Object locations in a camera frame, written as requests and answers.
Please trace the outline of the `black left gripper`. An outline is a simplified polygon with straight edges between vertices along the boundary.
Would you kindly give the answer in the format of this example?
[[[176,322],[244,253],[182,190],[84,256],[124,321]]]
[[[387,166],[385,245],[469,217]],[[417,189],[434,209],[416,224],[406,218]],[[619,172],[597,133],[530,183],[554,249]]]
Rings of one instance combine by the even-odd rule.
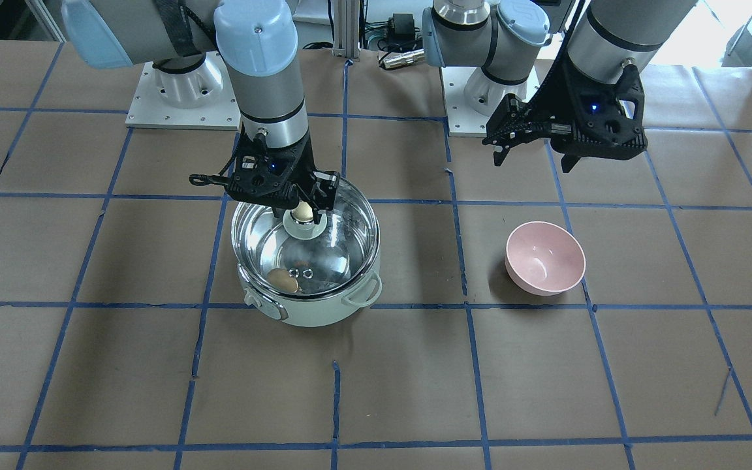
[[[547,139],[562,154],[561,170],[572,172],[584,158],[627,161],[647,149],[644,86],[636,63],[621,67],[613,84],[593,80],[558,57],[527,103],[507,93],[490,116],[482,143],[493,146],[500,167],[519,145]]]

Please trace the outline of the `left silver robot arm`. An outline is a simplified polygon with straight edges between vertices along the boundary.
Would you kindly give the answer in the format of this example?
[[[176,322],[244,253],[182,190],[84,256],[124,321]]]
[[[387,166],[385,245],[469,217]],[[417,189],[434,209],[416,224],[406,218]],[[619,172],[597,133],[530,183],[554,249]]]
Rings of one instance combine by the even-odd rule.
[[[469,97],[488,116],[483,144],[501,166],[513,147],[547,139],[570,172],[584,158],[628,161],[647,149],[645,66],[693,1],[582,1],[560,50],[528,101],[526,83],[552,33],[532,1],[433,1],[424,9],[426,61],[471,67]]]

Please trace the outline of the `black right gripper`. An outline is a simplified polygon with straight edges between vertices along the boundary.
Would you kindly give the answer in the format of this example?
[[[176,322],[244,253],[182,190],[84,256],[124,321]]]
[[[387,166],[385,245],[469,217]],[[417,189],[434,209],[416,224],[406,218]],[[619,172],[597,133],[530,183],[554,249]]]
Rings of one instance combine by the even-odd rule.
[[[307,132],[291,146],[272,149],[266,137],[247,131],[239,133],[238,145],[226,169],[226,194],[238,202],[271,206],[275,218],[283,218],[299,202],[314,211],[332,211],[336,200],[339,172],[317,172],[311,136]]]

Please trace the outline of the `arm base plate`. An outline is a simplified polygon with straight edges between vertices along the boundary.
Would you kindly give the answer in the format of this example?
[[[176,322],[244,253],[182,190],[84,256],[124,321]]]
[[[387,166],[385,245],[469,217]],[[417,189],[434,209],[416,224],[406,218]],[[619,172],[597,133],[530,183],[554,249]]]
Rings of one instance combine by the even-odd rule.
[[[135,129],[238,131],[241,113],[226,65],[218,55],[185,74],[144,68],[125,124]]]
[[[441,78],[451,136],[485,137],[490,116],[507,93],[526,103],[539,87],[535,69],[514,86],[490,80],[477,67],[442,68]]]

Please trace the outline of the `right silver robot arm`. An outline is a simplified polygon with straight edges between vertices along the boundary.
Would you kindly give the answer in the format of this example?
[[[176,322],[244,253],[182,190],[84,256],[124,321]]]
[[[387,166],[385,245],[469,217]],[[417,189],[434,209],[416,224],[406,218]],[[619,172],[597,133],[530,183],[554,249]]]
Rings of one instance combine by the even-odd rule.
[[[285,1],[63,1],[68,39],[96,69],[220,54],[242,117],[225,169],[192,174],[238,202],[332,211],[337,172],[317,169],[298,62],[298,32]]]

